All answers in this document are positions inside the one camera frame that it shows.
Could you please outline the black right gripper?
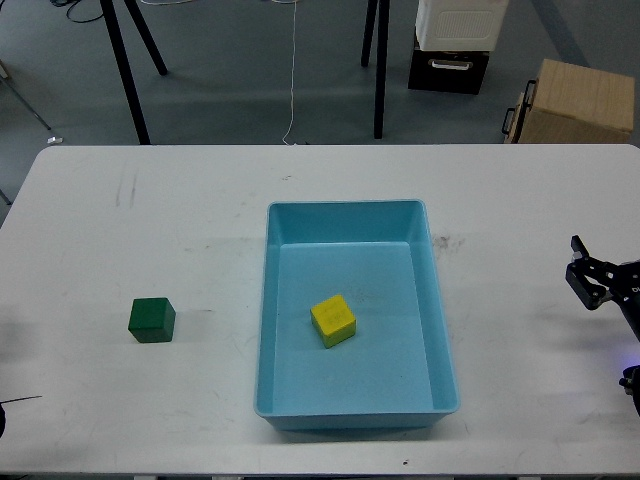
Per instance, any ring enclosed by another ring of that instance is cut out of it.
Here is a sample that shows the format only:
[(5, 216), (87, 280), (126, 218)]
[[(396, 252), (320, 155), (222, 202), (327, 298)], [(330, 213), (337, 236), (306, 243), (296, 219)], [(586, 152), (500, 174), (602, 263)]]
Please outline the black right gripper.
[(571, 238), (572, 261), (565, 279), (588, 310), (610, 300), (619, 306), (636, 338), (639, 338), (639, 261), (614, 266), (592, 257), (581, 238)]

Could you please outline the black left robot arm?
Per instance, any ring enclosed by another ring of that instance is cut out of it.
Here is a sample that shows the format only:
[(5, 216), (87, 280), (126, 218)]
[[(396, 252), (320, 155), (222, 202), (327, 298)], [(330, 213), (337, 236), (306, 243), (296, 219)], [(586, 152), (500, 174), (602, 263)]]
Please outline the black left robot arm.
[(4, 435), (6, 429), (6, 412), (2, 406), (0, 405), (0, 438)]

